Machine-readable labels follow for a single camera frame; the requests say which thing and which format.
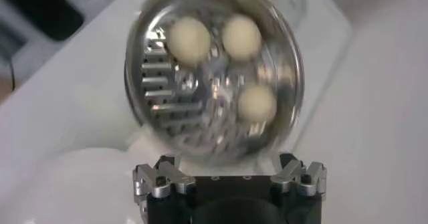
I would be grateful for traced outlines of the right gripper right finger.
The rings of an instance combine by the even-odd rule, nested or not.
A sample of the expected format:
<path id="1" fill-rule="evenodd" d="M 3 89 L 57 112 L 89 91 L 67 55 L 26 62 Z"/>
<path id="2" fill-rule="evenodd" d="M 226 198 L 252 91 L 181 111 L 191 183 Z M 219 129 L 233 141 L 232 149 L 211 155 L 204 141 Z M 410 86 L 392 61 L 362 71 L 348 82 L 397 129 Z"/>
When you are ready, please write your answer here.
<path id="1" fill-rule="evenodd" d="M 326 167 L 321 162 L 309 166 L 293 154 L 279 155 L 281 171 L 270 177 L 272 184 L 282 193 L 294 188 L 301 196 L 324 195 L 326 193 Z"/>

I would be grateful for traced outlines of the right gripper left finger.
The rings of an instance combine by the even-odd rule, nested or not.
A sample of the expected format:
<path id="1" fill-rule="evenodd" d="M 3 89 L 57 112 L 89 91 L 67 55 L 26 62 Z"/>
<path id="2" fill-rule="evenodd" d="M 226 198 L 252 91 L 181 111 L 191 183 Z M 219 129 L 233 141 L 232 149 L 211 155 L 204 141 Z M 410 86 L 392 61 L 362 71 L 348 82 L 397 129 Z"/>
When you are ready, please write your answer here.
<path id="1" fill-rule="evenodd" d="M 195 177 L 178 169 L 178 158 L 172 154 L 162 155 L 154 166 L 136 165 L 133 170 L 134 202 L 143 205 L 148 196 L 164 199 L 172 191 L 187 195 L 195 187 Z"/>

